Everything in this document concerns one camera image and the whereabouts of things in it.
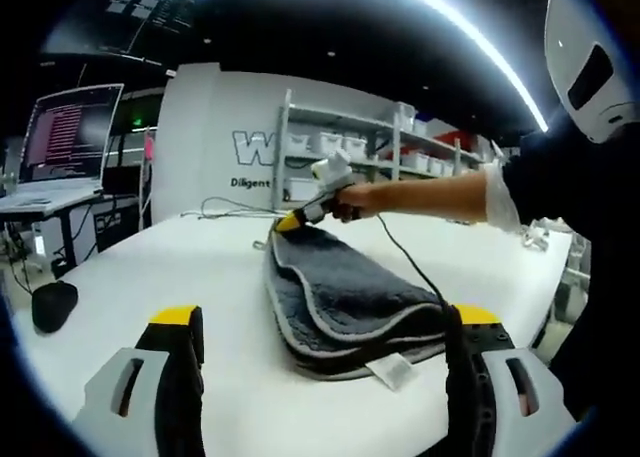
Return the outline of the person's right hand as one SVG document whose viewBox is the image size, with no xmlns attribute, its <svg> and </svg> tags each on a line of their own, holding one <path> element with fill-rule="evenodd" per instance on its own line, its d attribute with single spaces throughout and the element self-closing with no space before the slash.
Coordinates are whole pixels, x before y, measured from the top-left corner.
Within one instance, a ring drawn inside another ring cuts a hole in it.
<svg viewBox="0 0 640 457">
<path fill-rule="evenodd" d="M 343 223 L 373 217 L 386 209 L 383 184 L 355 184 L 341 189 L 335 197 L 332 216 Z"/>
</svg>

